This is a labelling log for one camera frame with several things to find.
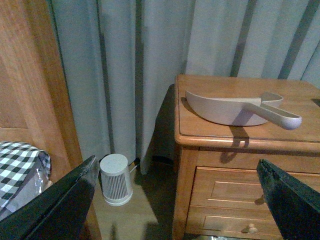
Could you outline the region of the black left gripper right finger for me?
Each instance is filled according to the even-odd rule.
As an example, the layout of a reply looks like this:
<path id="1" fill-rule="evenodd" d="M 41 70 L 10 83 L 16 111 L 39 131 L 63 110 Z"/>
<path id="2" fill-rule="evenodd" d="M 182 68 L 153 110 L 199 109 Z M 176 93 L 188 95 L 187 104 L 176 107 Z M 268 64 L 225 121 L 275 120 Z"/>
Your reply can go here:
<path id="1" fill-rule="evenodd" d="M 320 238 L 320 193 L 266 159 L 257 175 L 264 200 L 285 240 Z"/>

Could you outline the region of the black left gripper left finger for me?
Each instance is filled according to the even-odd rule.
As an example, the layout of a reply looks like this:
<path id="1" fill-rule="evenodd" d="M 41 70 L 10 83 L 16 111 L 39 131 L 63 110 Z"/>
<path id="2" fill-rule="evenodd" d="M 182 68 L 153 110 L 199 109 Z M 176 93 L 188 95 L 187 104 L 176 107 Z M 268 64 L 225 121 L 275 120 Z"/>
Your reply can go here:
<path id="1" fill-rule="evenodd" d="M 78 240 L 99 175 L 89 157 L 28 204 L 0 222 L 2 240 Z"/>

